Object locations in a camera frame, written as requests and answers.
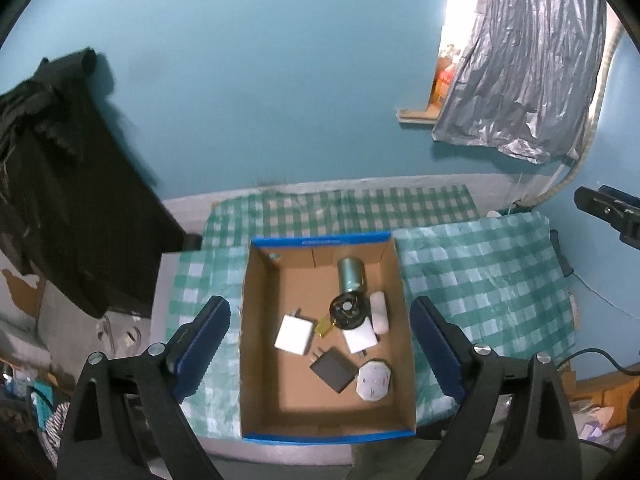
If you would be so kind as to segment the white oval case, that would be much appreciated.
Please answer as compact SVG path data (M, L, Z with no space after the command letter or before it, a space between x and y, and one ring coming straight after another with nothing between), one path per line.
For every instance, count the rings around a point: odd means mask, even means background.
M390 331L390 321L386 307L386 298L382 290L372 292L369 297L371 323L377 335L385 335Z

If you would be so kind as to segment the grey octagonal device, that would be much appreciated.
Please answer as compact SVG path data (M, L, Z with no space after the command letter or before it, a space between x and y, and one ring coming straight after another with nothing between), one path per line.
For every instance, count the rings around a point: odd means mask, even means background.
M380 360L370 360L359 367L356 393L363 401L378 402L390 392L392 371Z

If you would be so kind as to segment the white square power adapter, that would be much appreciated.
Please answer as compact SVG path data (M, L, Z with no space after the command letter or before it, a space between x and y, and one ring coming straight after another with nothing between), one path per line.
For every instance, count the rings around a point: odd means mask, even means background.
M365 318L356 328L342 330L342 334L350 354L357 354L373 348L378 344L378 337L373 329L370 318Z

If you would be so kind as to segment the round white black device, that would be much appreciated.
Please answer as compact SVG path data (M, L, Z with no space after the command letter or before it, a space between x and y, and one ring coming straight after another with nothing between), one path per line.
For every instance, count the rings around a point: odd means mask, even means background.
M329 307L330 319L340 330L359 327L369 314L368 300L361 292L344 292L335 297Z

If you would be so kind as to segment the white plug charger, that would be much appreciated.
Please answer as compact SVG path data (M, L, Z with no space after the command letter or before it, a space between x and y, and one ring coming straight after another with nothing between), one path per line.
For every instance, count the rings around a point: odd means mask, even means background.
M308 351L313 332L314 322L303 318L300 310L297 309L282 318L274 348L296 356L304 356Z

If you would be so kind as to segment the dark grey power adapter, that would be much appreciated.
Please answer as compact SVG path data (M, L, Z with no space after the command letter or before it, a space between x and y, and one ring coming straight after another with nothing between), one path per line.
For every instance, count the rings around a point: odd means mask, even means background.
M358 367L337 348L316 350L311 371L336 393L342 393L356 378Z

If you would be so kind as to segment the green metal tin can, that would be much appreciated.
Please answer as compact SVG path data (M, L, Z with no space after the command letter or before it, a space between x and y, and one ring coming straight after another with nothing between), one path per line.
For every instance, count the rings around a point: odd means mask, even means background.
M355 257L345 257L337 263L340 292L365 292L367 288L363 262Z

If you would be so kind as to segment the pink yellow lighter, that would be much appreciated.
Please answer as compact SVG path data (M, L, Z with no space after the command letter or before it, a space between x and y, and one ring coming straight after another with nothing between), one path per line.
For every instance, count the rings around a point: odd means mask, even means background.
M334 322L332 318L327 314L323 318L320 318L320 320L316 323L316 325L314 326L314 333L318 337L324 338L328 336L329 333L331 333L331 330L333 330L333 327L334 327Z

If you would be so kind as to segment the blue brown cardboard box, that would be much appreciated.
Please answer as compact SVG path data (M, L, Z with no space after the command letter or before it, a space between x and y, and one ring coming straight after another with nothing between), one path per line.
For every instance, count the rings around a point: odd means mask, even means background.
M364 264L366 292L382 290L390 331L378 344L350 354L342 330L312 333L307 353L274 348L286 314L297 309L314 325L340 292L337 263ZM316 350L337 348L356 367L384 361L390 392L378 402L356 393L357 375L336 393L309 368ZM389 232L320 237L254 238L241 296L240 427L245 440L281 444L347 444L410 437L416 432L416 394L408 307Z

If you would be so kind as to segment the grey plastic curtain sheet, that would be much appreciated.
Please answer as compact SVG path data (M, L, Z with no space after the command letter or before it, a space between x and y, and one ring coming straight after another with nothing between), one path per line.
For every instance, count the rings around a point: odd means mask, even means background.
M433 138L544 165L574 158L596 88L604 0L472 0Z

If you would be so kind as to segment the black hanging clothes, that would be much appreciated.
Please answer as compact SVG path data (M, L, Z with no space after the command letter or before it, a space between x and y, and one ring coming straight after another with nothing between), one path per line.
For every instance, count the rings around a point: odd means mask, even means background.
M93 318L147 318L160 259L186 232L96 107L96 52L50 61L1 97L1 250Z

